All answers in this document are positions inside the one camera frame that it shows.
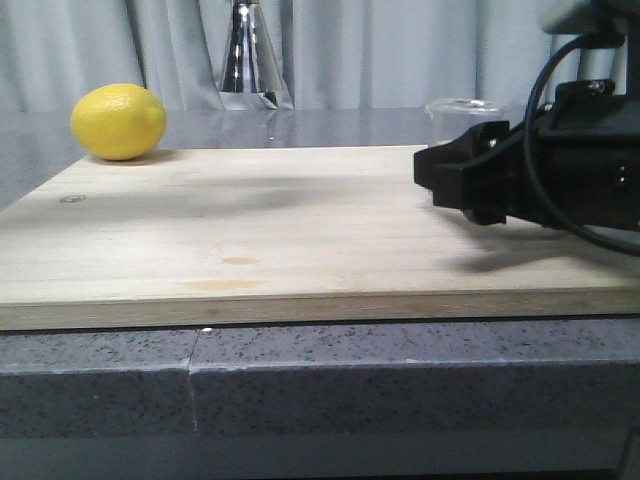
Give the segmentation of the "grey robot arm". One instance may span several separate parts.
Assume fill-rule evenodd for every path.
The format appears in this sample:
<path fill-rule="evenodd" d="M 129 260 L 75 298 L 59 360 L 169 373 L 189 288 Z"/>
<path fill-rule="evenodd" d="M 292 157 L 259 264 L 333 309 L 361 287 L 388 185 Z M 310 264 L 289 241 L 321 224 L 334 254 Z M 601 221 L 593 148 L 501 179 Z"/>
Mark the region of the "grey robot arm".
<path fill-rule="evenodd" d="M 532 119 L 537 181 L 578 225 L 639 228 L 639 4 L 559 1 L 539 19 L 550 34 L 574 34 L 589 49 L 627 48 L 626 91 L 611 79 L 575 80 L 555 90 Z M 524 124 L 477 124 L 457 139 L 414 155 L 414 181 L 438 207 L 473 223 L 512 216 L 558 228 L 526 170 Z"/>

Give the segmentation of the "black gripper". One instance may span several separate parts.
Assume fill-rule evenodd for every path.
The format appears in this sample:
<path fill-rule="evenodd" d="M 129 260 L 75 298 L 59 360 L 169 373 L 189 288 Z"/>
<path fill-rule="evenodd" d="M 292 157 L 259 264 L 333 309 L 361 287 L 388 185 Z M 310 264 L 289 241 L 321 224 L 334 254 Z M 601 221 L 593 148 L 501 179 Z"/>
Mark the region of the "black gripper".
<path fill-rule="evenodd" d="M 522 122 L 523 160 L 552 205 L 585 226 L 639 229 L 639 100 L 609 79 L 563 83 L 544 113 Z M 501 152 L 505 120 L 469 128 L 413 157 L 414 183 L 437 207 L 476 225 L 504 224 L 515 173 Z"/>

